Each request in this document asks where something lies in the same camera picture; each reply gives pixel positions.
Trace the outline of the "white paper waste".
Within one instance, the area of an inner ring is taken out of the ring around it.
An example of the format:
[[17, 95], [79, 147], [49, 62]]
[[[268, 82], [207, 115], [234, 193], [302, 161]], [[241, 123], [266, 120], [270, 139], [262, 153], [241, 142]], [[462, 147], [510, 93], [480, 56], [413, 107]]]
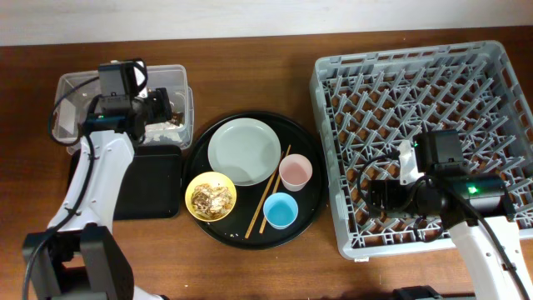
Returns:
[[170, 121], [146, 125], [145, 142], [162, 142], [170, 140], [180, 142], [180, 131], [184, 128], [184, 113], [174, 112]]

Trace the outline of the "pink cup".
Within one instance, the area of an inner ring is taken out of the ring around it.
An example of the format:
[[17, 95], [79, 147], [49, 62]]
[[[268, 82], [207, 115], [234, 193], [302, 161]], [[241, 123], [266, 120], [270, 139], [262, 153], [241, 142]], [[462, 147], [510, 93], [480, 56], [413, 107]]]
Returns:
[[307, 157], [289, 154], [281, 160], [279, 173], [283, 186], [290, 192], [297, 192], [311, 179], [313, 167]]

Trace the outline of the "yellow bowl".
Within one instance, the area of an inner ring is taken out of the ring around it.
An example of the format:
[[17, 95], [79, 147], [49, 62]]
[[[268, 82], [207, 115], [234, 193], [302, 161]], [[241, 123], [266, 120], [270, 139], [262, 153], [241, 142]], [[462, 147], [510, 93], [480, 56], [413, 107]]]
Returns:
[[217, 219], [214, 219], [214, 220], [208, 220], [208, 219], [205, 219], [205, 218], [203, 218], [201, 216], [196, 215], [194, 213], [194, 211], [193, 211], [192, 204], [191, 204], [191, 198], [192, 198], [193, 190], [194, 190], [194, 188], [196, 186], [201, 185], [203, 183], [208, 183], [208, 184], [210, 184], [213, 187], [218, 186], [218, 185], [228, 187], [228, 189], [231, 191], [232, 196], [234, 197], [232, 208], [231, 208], [230, 212], [233, 210], [233, 208], [235, 207], [236, 202], [237, 202], [237, 189], [236, 189], [235, 185], [233, 184], [232, 180], [229, 177], [227, 177], [226, 175], [224, 175], [222, 173], [219, 173], [219, 172], [204, 172], [204, 173], [201, 173], [200, 175], [197, 175], [196, 177], [194, 177], [190, 181], [190, 183], [188, 184], [187, 190], [185, 192], [185, 204], [187, 206], [187, 210], [189, 211], [189, 213], [195, 219], [197, 219], [199, 221], [202, 221], [202, 222], [211, 223], [211, 222], [220, 221], [223, 218], [225, 218], [226, 216], [228, 216], [230, 214], [230, 212], [228, 214], [226, 214], [225, 216], [223, 216], [223, 217], [220, 217], [220, 218], [217, 218]]

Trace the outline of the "blue cup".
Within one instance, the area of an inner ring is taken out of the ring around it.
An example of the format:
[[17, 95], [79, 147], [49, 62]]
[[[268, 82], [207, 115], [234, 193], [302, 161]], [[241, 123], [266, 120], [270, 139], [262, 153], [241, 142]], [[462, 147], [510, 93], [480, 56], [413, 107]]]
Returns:
[[269, 196], [263, 205], [266, 222], [276, 230], [288, 228], [296, 221], [299, 208], [295, 198], [284, 192]]

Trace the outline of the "food scraps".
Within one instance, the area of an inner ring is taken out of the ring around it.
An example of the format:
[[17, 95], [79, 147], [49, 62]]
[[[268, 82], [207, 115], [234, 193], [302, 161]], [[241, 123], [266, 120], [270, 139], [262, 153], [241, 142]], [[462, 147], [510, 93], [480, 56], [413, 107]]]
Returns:
[[232, 208], [234, 197], [228, 187], [203, 183], [194, 188], [191, 198], [196, 215], [208, 220], [221, 218]]

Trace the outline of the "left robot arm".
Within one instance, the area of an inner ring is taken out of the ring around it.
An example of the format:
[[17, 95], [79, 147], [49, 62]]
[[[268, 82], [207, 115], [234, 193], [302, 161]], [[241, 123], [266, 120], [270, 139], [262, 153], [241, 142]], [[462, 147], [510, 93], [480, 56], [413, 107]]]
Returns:
[[112, 235], [122, 180], [145, 126], [172, 118], [167, 91], [146, 97], [97, 95], [82, 124], [77, 169], [61, 207], [43, 232], [22, 246], [22, 298], [153, 299], [136, 286], [132, 268]]

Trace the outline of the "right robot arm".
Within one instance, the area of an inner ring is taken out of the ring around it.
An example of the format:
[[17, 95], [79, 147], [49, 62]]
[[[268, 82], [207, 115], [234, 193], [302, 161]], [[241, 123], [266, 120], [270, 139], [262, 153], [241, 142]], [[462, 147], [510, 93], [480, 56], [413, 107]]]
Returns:
[[532, 297], [516, 210], [499, 176], [424, 175], [407, 185], [373, 180], [366, 204], [376, 215], [414, 218], [415, 232], [422, 222], [439, 218], [467, 266], [477, 298]]

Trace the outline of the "clear plastic waste bin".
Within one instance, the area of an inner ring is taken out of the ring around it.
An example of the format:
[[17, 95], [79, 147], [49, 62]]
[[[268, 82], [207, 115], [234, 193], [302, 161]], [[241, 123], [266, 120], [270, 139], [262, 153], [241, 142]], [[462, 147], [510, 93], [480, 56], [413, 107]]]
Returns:
[[[182, 140], [173, 142], [145, 142], [145, 146], [175, 145], [181, 150], [188, 149], [192, 144], [194, 128], [194, 103], [192, 89], [188, 85], [186, 69], [179, 64], [149, 66], [147, 68], [147, 90], [165, 88], [168, 93], [172, 113], [184, 113], [184, 128], [179, 132]], [[101, 93], [98, 81], [80, 87], [70, 96], [66, 97], [52, 118], [52, 135], [62, 143], [70, 146], [67, 152], [72, 154], [80, 146], [74, 144], [78, 136], [77, 126], [85, 121], [87, 107], [92, 99]]]

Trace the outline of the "grey dishwasher rack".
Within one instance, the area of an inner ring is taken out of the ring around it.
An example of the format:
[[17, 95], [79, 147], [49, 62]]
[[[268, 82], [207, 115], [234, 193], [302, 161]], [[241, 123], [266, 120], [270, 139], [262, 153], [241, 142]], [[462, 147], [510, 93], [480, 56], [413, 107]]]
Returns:
[[504, 47], [468, 42], [320, 58], [311, 103], [325, 153], [340, 254], [352, 261], [452, 247], [438, 220], [371, 217], [360, 198], [371, 179], [397, 179], [382, 155], [418, 133], [454, 129], [467, 169], [497, 173], [532, 235], [532, 113]]

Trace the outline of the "black rectangular tray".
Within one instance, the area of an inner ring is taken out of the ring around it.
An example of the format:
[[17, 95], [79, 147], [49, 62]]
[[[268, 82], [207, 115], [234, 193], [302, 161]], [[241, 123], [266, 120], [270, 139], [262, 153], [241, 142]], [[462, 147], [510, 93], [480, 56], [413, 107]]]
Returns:
[[114, 221], [171, 218], [179, 212], [182, 150], [175, 145], [107, 152], [90, 183], [97, 205]]

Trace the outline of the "grey round plate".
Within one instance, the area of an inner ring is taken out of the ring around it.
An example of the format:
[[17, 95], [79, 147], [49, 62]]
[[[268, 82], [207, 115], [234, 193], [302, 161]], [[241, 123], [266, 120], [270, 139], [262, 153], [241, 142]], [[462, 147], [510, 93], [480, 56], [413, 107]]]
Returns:
[[281, 143], [265, 122], [240, 117], [213, 133], [207, 158], [213, 171], [226, 175], [236, 186], [252, 186], [273, 174], [281, 158]]

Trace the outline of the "round black serving tray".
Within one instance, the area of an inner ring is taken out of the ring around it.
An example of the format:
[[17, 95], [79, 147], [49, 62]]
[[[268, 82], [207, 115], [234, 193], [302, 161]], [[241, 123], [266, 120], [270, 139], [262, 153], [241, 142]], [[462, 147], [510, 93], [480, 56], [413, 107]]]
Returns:
[[264, 122], [278, 136], [281, 150], [287, 150], [290, 154], [301, 154], [310, 160], [313, 174], [310, 182], [301, 191], [290, 192], [281, 183], [278, 184], [279, 193], [289, 193], [295, 198], [299, 213], [295, 222], [288, 228], [276, 230], [267, 225], [264, 231], [259, 233], [263, 218], [263, 213], [260, 212], [251, 234], [245, 237], [267, 184], [276, 184], [276, 177], [270, 174], [258, 184], [236, 187], [237, 203], [227, 217], [215, 222], [198, 220], [197, 224], [212, 238], [228, 246], [253, 250], [277, 247], [303, 233], [318, 218], [327, 200], [327, 175], [321, 147], [297, 122], [273, 112], [241, 112], [214, 123], [194, 143], [185, 162], [182, 187], [186, 188], [194, 177], [212, 170], [208, 162], [208, 144], [217, 129], [238, 118], [254, 118]]

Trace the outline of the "right wooden chopstick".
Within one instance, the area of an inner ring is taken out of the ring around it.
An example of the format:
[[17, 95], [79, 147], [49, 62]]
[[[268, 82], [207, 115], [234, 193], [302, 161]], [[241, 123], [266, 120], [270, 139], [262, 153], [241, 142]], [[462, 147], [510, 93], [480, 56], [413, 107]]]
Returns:
[[[283, 156], [283, 158], [281, 160], [283, 160], [286, 156], [288, 156], [288, 154], [290, 153], [291, 151], [291, 144], [289, 144], [287, 150], [285, 151], [285, 154]], [[279, 173], [279, 166], [278, 166], [278, 170], [277, 170], [277, 173], [276, 173], [276, 181], [275, 181], [275, 185], [273, 187], [273, 189], [271, 190], [271, 194], [274, 194], [277, 192], [278, 188], [279, 188], [279, 185], [280, 185], [280, 181], [281, 181], [281, 175]], [[262, 219], [262, 223], [261, 223], [261, 226], [260, 226], [260, 229], [259, 229], [259, 234], [263, 234], [264, 233], [264, 230], [265, 230], [265, 227], [267, 225], [267, 219], [266, 219], [266, 215], [263, 213], [263, 219]]]

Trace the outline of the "wooden chopstick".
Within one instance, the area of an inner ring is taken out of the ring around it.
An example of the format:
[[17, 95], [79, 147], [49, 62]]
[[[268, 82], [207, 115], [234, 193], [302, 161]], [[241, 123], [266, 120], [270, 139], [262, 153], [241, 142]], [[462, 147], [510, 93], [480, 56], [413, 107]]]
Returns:
[[248, 239], [250, 237], [251, 233], [252, 233], [252, 229], [255, 226], [255, 223], [256, 223], [256, 220], [258, 218], [259, 212], [262, 209], [262, 205], [263, 205], [263, 203], [264, 203], [264, 201], [265, 201], [265, 199], [267, 197], [268, 191], [270, 190], [271, 184], [272, 184], [272, 182], [274, 180], [274, 176], [276, 175], [276, 171], [279, 168], [279, 164], [281, 163], [281, 159], [282, 159], [284, 153], [285, 153], [284, 151], [281, 151], [281, 157], [280, 157], [280, 159], [279, 159], [279, 161], [278, 161], [278, 163], [276, 165], [276, 168], [275, 168], [274, 172], [271, 174], [270, 178], [268, 179], [268, 182], [267, 182], [266, 187], [265, 187], [265, 189], [264, 189], [264, 191], [262, 193], [260, 201], [257, 204], [257, 208], [256, 208], [256, 210], [255, 210], [255, 212], [254, 212], [254, 214], [252, 216], [252, 220], [250, 221], [249, 226], [247, 228], [247, 231], [245, 233], [245, 237], [244, 237], [245, 239]]
[[[286, 156], [288, 156], [288, 154], [290, 153], [291, 151], [291, 144], [289, 144], [287, 150], [285, 151], [285, 154], [283, 156], [283, 158], [281, 160], [283, 160]], [[281, 175], [279, 173], [279, 166], [278, 166], [278, 170], [277, 170], [277, 173], [276, 173], [276, 181], [275, 181], [275, 185], [273, 187], [273, 189], [271, 190], [271, 194], [274, 194], [277, 192], [278, 188], [279, 188], [279, 185], [280, 185], [280, 181], [281, 181]], [[265, 227], [267, 225], [267, 219], [266, 219], [266, 215], [263, 213], [263, 219], [262, 219], [262, 223], [261, 223], [261, 226], [260, 226], [260, 229], [259, 229], [259, 234], [263, 234], [264, 233], [264, 230], [265, 230]]]

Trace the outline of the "left wooden chopstick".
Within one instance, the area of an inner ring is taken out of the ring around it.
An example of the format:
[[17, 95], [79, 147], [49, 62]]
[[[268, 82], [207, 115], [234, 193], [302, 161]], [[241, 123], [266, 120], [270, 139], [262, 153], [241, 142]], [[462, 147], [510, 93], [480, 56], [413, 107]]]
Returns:
[[252, 216], [252, 220], [250, 221], [249, 226], [247, 228], [247, 231], [245, 233], [245, 237], [244, 237], [245, 239], [248, 239], [250, 237], [251, 233], [252, 233], [252, 229], [255, 226], [255, 223], [256, 223], [256, 220], [258, 218], [259, 212], [262, 209], [262, 205], [263, 205], [263, 203], [264, 203], [264, 201], [265, 201], [265, 199], [267, 197], [268, 191], [270, 190], [271, 184], [272, 184], [272, 182], [274, 180], [274, 176], [276, 175], [276, 171], [279, 168], [279, 164], [281, 163], [281, 159], [282, 159], [284, 153], [285, 153], [284, 151], [281, 151], [281, 157], [280, 157], [280, 159], [279, 159], [279, 161], [278, 161], [278, 163], [276, 165], [276, 168], [275, 168], [274, 172], [271, 174], [270, 178], [268, 179], [268, 182], [267, 182], [266, 187], [265, 187], [265, 189], [264, 189], [264, 191], [262, 193], [260, 201], [257, 204], [257, 208], [256, 208], [256, 210], [255, 210], [255, 212], [254, 212], [254, 214]]

